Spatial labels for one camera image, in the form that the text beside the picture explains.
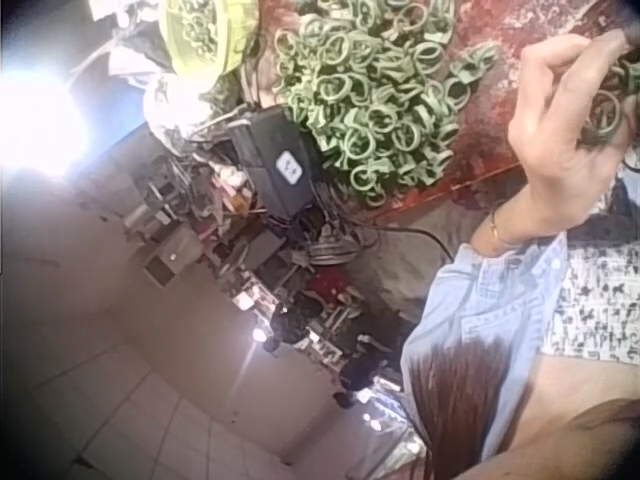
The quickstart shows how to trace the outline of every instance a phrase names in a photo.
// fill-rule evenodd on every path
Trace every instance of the bracelet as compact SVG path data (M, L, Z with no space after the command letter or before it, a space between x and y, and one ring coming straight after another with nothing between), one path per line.
M509 248L517 248L520 245L507 242L500 237L500 233L498 233L498 227L496 226L496 211L504 204L504 200L499 202L496 207L491 210L491 214L489 215L489 227L491 228L491 233L493 234L493 238L495 238L499 243Z

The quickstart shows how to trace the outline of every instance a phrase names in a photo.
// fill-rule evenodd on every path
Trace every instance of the denim shirt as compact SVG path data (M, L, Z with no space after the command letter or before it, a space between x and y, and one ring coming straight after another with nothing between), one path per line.
M496 338L511 346L511 360L493 423L485 438L482 460L496 454L524 392L535 356L552 318L567 270L567 237L534 242L500 258L477 255L462 245L454 262L437 274L421 322L405 343L402 373L408 410L417 419L407 381L411 361L434 345Z

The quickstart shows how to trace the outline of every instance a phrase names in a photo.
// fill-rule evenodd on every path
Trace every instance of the yellow plastic container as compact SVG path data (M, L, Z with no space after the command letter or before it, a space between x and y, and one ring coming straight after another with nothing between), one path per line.
M199 56L184 38L178 11L179 0L162 0L159 8L160 32L167 45L176 73L193 85L194 90L207 92L218 77L242 64L247 46L253 40L259 20L258 0L212 0L216 9L218 37L215 61Z

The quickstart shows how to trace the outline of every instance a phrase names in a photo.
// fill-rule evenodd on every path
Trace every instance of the brown hair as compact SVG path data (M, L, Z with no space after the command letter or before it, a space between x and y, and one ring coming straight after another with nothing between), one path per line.
M427 446L424 480L449 480L480 461L510 356L503 341L474 339L435 347L410 365L418 434Z

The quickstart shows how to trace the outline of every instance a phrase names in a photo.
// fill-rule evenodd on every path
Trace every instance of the woman's hand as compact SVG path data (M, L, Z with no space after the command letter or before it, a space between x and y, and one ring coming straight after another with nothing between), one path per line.
M578 139L605 75L628 49L622 30L613 30L594 40L563 35L522 51L509 142L529 180L520 203L529 209L532 236L580 225L608 190L635 131L635 97L623 103L622 124L608 145L585 149Z

